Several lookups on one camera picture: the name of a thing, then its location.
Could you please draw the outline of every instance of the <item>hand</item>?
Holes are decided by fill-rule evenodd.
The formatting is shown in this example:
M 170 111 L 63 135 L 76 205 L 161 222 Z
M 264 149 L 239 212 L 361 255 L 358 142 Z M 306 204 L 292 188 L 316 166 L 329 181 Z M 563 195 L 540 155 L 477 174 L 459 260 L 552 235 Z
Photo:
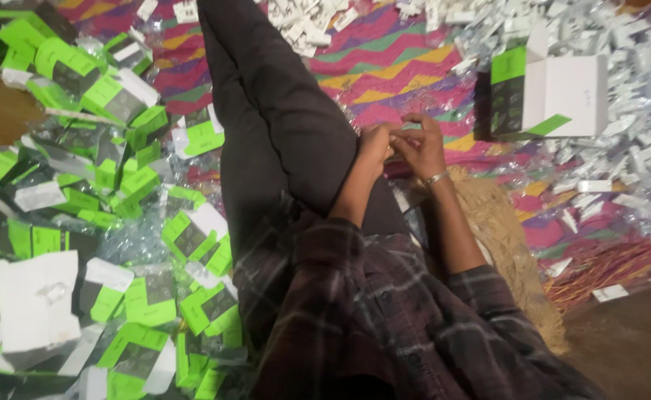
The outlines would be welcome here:
M 410 113 L 402 117 L 407 123 L 421 124 L 421 130 L 393 130 L 392 147 L 397 149 L 414 174 L 426 181 L 446 172 L 444 140 L 439 124 L 424 114 Z
M 399 127 L 392 123 L 368 125 L 360 132 L 360 145 L 355 165 L 371 172 L 377 179 L 384 170 L 384 160 L 394 155 L 390 147 L 390 133 Z

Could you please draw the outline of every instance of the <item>cardboard box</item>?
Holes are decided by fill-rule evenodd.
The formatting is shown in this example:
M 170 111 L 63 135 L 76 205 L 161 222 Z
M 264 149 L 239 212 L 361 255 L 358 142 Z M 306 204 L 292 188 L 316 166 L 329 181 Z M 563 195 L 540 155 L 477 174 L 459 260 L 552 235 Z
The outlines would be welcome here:
M 491 135 L 499 140 L 595 136 L 607 127 L 606 56 L 547 59 L 547 31 L 493 58 Z

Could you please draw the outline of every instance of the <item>shirt sleeve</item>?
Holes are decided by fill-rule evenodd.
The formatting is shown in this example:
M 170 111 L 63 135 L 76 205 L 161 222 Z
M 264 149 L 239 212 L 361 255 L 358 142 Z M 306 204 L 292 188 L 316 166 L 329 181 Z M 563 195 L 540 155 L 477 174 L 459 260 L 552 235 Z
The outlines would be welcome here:
M 584 399 L 604 398 L 594 384 L 548 349 L 537 328 L 515 304 L 508 284 L 495 268 L 479 266 L 453 274 L 448 287 L 520 356 L 568 392 Z
M 362 262 L 363 250 L 357 227 L 342 219 L 320 221 L 297 237 L 294 278 L 266 343 L 254 398 L 314 398 L 334 378 L 354 292 L 348 269 Z

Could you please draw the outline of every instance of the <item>brown fabric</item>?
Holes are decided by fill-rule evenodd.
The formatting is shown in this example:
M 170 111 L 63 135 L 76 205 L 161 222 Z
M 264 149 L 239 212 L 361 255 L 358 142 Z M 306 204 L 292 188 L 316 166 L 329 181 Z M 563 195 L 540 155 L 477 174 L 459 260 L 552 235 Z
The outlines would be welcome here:
M 528 250 L 507 193 L 491 179 L 469 176 L 462 167 L 449 167 L 449 174 L 473 234 L 489 251 L 515 303 L 538 328 L 550 350 L 563 354 L 568 344 L 562 315 L 543 292 L 538 263 Z

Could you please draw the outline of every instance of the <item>pile of boxes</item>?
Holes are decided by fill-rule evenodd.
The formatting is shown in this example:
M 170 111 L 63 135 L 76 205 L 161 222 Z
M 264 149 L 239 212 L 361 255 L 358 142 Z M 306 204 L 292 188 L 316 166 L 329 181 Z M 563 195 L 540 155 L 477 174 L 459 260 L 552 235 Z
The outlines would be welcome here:
M 48 1 L 0 6 L 2 77 L 50 115 L 0 147 L 0 373 L 76 378 L 41 395 L 213 399 L 246 364 L 226 220 L 172 170 L 224 129 L 211 104 L 167 112 L 136 32 L 79 39 Z M 155 209 L 168 256 L 112 259 L 111 232 Z

